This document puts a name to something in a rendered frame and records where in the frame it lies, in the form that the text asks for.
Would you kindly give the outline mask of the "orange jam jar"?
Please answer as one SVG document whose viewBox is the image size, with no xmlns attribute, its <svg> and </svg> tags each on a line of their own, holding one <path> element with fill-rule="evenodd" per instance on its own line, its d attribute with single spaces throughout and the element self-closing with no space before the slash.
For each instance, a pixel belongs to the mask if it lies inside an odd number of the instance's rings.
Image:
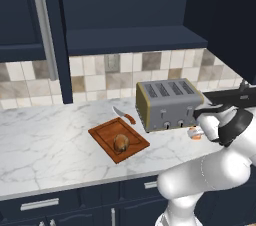
<svg viewBox="0 0 256 226">
<path fill-rule="evenodd" d="M 190 127 L 187 133 L 192 140 L 200 140 L 201 136 L 204 134 L 203 130 L 199 126 Z"/>
</svg>

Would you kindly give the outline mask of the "navy drawer front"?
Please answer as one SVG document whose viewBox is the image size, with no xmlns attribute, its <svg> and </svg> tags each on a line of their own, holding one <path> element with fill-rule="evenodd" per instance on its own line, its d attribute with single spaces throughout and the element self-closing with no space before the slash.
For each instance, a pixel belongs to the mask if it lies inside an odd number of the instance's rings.
<svg viewBox="0 0 256 226">
<path fill-rule="evenodd" d="M 42 201 L 53 198 L 59 198 L 59 205 L 29 211 L 20 211 L 20 206 L 23 203 Z M 44 216 L 70 211 L 73 209 L 77 209 L 78 207 L 79 198 L 78 192 L 76 190 L 67 190 L 30 197 L 17 198 L 0 201 L 0 220 L 4 219 L 7 221 L 11 221 L 22 218 Z"/>
<path fill-rule="evenodd" d="M 144 183 L 152 182 L 152 181 L 157 181 L 157 176 L 148 176 L 148 177 L 122 181 L 119 184 L 120 199 L 136 200 L 141 198 L 159 196 L 160 193 L 157 188 L 151 188 L 151 189 L 144 188 Z"/>
</svg>

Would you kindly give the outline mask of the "navy wall cabinet door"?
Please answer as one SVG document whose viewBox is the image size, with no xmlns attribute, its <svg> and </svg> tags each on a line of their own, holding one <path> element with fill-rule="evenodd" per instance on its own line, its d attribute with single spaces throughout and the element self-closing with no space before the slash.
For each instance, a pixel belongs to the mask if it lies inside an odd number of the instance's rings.
<svg viewBox="0 0 256 226">
<path fill-rule="evenodd" d="M 35 0 L 0 0 L 0 62 L 45 59 Z"/>
</svg>

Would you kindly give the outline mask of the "brown wooden cutting board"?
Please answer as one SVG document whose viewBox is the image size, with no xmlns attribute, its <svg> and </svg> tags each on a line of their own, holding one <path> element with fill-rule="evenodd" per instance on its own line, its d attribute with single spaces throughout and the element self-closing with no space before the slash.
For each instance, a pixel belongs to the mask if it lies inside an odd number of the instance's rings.
<svg viewBox="0 0 256 226">
<path fill-rule="evenodd" d="M 105 152 L 118 164 L 148 147 L 150 143 L 138 134 L 121 118 L 115 118 L 97 127 L 89 129 L 90 135 L 98 142 Z M 124 134 L 129 138 L 130 144 L 126 151 L 118 152 L 114 149 L 114 138 Z"/>
</svg>

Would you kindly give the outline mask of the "brown bread roll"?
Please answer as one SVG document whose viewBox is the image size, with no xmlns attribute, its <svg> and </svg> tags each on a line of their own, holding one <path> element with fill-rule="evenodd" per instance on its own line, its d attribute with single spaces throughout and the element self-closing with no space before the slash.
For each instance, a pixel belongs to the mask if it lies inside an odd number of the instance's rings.
<svg viewBox="0 0 256 226">
<path fill-rule="evenodd" d="M 114 138 L 114 149 L 118 152 L 124 152 L 130 144 L 129 138 L 124 134 L 118 134 Z"/>
</svg>

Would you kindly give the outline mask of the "open navy cabinet door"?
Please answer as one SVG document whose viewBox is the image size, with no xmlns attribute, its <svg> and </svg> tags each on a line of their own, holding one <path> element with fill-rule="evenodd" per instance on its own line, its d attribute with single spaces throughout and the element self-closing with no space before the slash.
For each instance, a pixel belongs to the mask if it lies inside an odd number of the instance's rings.
<svg viewBox="0 0 256 226">
<path fill-rule="evenodd" d="M 71 76 L 69 67 L 69 58 L 64 33 L 64 22 L 62 20 L 62 11 L 60 0 L 46 0 L 47 11 L 50 21 L 50 29 L 55 51 L 56 65 L 62 100 L 64 104 L 73 102 Z"/>
<path fill-rule="evenodd" d="M 207 49 L 256 85 L 256 0 L 187 0 L 184 25 Z"/>
</svg>

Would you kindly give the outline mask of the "open navy wall cabinet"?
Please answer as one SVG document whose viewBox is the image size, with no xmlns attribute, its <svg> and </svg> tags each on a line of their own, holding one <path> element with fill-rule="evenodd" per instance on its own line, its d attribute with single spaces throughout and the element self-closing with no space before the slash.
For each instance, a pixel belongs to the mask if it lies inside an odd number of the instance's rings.
<svg viewBox="0 0 256 226">
<path fill-rule="evenodd" d="M 216 0 L 62 0 L 71 55 L 207 46 Z"/>
</svg>

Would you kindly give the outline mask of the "navy base cupboard door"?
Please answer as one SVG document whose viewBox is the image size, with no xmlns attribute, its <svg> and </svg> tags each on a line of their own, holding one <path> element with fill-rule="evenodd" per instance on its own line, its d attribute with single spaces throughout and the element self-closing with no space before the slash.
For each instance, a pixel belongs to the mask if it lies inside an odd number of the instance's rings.
<svg viewBox="0 0 256 226">
<path fill-rule="evenodd" d="M 126 202 L 117 207 L 116 226 L 155 226 L 167 207 L 164 198 Z"/>
<path fill-rule="evenodd" d="M 54 219 L 56 226 L 112 226 L 111 208 L 96 207 L 72 212 L 48 215 L 48 225 Z"/>
</svg>

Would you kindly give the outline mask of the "grey four-slot toaster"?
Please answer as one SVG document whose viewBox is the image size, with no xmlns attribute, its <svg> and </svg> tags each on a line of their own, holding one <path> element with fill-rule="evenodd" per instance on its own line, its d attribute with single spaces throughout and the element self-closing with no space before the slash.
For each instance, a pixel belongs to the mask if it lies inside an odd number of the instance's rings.
<svg viewBox="0 0 256 226">
<path fill-rule="evenodd" d="M 195 125 L 202 94 L 186 78 L 136 84 L 135 107 L 147 133 Z"/>
</svg>

